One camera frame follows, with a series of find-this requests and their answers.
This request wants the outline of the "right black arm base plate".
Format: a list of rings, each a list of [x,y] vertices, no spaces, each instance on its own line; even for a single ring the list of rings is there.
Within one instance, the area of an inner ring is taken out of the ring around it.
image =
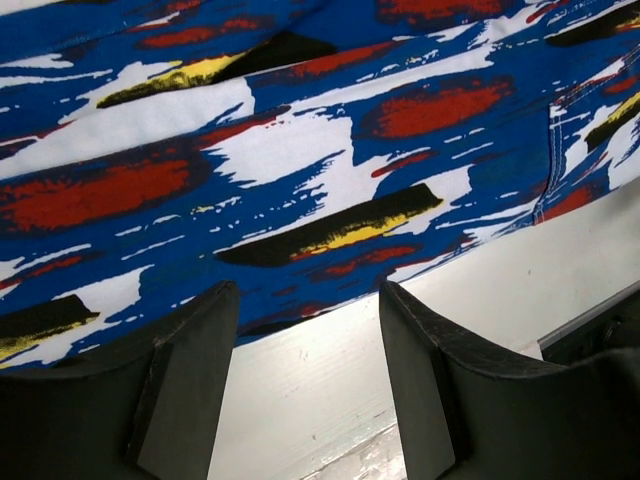
[[[571,365],[606,350],[639,347],[639,282],[538,341],[544,361]]]

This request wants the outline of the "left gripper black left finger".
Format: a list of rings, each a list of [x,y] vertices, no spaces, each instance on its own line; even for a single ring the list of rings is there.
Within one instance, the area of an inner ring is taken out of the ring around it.
[[[3,372],[2,477],[206,478],[239,300],[223,281],[53,367]]]

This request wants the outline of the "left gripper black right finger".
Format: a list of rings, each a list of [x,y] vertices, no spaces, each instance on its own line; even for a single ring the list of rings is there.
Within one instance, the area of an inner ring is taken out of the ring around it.
[[[379,316],[411,479],[635,479],[639,347],[571,365],[495,344],[381,286]]]

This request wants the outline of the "blue white red patterned trousers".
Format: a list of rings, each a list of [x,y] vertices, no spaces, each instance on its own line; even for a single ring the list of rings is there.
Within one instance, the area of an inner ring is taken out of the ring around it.
[[[635,1],[5,1],[1,367],[248,343],[639,175]]]

